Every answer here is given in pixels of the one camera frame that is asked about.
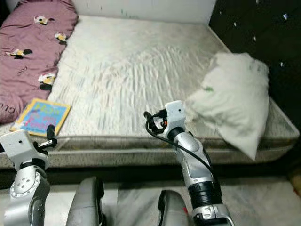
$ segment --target maroon blanket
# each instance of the maroon blanket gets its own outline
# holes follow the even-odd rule
[[[51,91],[78,15],[71,0],[22,0],[0,29],[0,124]]]

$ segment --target pillow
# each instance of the pillow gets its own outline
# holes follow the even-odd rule
[[[247,53],[218,53],[201,89],[185,101],[188,118],[201,117],[222,138],[255,160],[269,113],[269,68]]]

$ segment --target grey floor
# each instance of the grey floor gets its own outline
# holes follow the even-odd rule
[[[238,178],[221,181],[223,201],[236,226],[301,226],[301,199],[285,178]],[[178,191],[191,212],[181,181],[108,183],[103,209],[109,226],[155,226],[162,189]],[[52,186],[47,198],[45,226],[64,226],[77,185]],[[8,204],[8,189],[0,190],[0,226]]]

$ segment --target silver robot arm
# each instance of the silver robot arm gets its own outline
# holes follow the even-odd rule
[[[31,143],[25,130],[0,137],[0,148],[17,171],[10,188],[10,203],[4,214],[4,226],[43,226],[45,201],[50,185],[45,170],[49,167],[48,150],[56,145],[55,128],[47,129],[48,141]]]
[[[222,203],[221,188],[211,169],[209,156],[202,144],[185,131],[185,111],[181,101],[167,103],[157,114],[152,116],[145,112],[144,116],[147,118],[146,129],[152,136],[176,146],[176,157],[190,194],[195,224],[234,226],[227,207]]]

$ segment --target book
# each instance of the book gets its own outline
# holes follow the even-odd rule
[[[70,107],[70,105],[34,98],[15,121],[10,131],[24,129],[31,135],[46,137],[46,129],[48,125],[52,124],[55,126],[57,135]]]

